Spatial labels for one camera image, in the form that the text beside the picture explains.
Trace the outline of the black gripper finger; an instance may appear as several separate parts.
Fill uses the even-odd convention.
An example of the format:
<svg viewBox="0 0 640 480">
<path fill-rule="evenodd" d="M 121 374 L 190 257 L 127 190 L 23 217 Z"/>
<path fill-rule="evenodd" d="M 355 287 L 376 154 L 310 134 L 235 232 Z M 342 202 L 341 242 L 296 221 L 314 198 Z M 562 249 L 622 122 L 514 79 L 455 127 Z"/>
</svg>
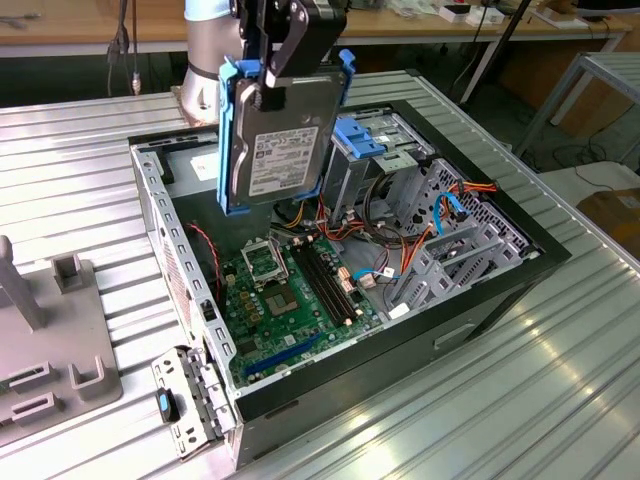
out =
<svg viewBox="0 0 640 480">
<path fill-rule="evenodd" d="M 257 25 L 260 32 L 261 69 L 257 81 L 257 109 L 278 111 L 284 107 L 284 87 L 278 80 L 292 76 L 288 66 L 298 48 L 308 21 L 303 1 L 259 1 Z"/>
<path fill-rule="evenodd" d="M 280 2 L 275 0 L 239 0 L 237 19 L 242 41 L 242 59 L 259 63 L 260 74 L 265 75 L 272 55 L 274 36 L 280 24 Z"/>
</svg>

